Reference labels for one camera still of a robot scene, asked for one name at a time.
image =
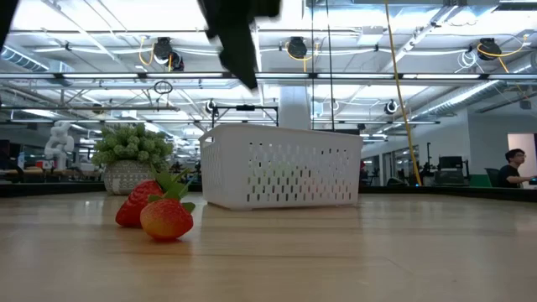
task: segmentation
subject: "white pillar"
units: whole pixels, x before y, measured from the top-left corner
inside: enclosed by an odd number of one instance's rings
[[[282,86],[279,93],[279,126],[310,130],[310,100],[305,86]]]

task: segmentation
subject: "office chair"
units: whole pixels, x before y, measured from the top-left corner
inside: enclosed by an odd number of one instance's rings
[[[498,175],[500,174],[500,170],[498,169],[492,169],[492,168],[485,168],[488,175],[488,180],[490,181],[490,184],[493,188],[498,188]]]

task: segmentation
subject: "red strawberry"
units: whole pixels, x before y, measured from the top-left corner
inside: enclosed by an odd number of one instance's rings
[[[141,227],[140,212],[148,204],[150,195],[162,195],[162,189],[154,180],[146,180],[137,185],[127,201],[116,214],[116,222],[123,227]]]
[[[143,230],[155,240],[175,240],[193,226],[192,215],[176,199],[149,203],[140,214]]]

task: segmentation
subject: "table surface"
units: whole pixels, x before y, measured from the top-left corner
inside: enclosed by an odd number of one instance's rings
[[[123,199],[0,199],[1,301],[537,299],[533,204],[362,195],[357,207],[232,212],[192,195],[195,228],[158,243],[115,224]]]

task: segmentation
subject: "person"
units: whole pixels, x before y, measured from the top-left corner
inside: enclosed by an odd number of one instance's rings
[[[510,150],[505,154],[509,164],[503,166],[498,174],[498,186],[502,188],[520,188],[521,184],[537,176],[521,177],[519,167],[526,159],[526,153],[519,148]]]

